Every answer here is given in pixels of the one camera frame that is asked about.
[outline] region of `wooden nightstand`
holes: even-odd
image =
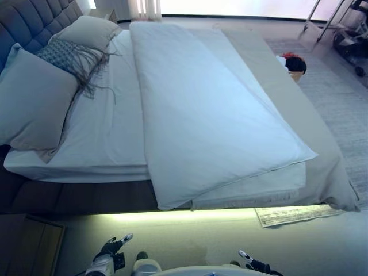
[[[64,226],[26,214],[2,214],[0,225],[0,275],[53,275]]]
[[[117,23],[114,9],[91,9],[88,15],[107,19],[111,22]]]

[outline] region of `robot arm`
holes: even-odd
[[[119,249],[133,239],[133,234],[127,234],[116,241],[116,238],[108,240],[101,252],[94,257],[91,266],[86,270],[85,276],[112,276],[115,271],[125,267],[124,253],[118,253]]]

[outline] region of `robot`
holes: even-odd
[[[368,0],[355,0],[350,6],[350,9],[363,13],[363,20],[356,30],[340,29],[333,38],[333,47],[354,66],[355,73],[360,77],[365,76],[366,72],[358,66],[359,60],[368,58],[368,8],[365,7],[367,2]]]
[[[118,253],[118,251],[132,239],[133,234],[130,233],[118,241],[115,237],[108,240],[94,257],[90,267],[77,275],[85,273],[85,276],[113,276],[115,271],[125,267],[124,253]],[[255,260],[243,250],[239,250],[239,255],[245,260],[246,269],[241,268],[238,262],[232,261],[223,266],[179,267],[163,271],[158,262],[149,259],[148,254],[142,251],[138,253],[132,276],[151,276],[153,274],[155,276],[283,276],[272,270],[269,264]]]

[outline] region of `white bed sheet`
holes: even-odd
[[[11,150],[4,167],[33,180],[63,183],[150,179],[143,150],[139,83],[129,31],[109,45],[109,64],[92,80],[95,98],[80,95],[58,153],[44,163],[33,151]]]

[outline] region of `white pillow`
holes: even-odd
[[[71,74],[15,44],[0,75],[0,145],[49,161],[77,88]]]
[[[70,26],[55,34],[53,38],[63,39],[92,49],[106,51],[110,40],[122,29],[115,23],[92,16],[81,16]]]

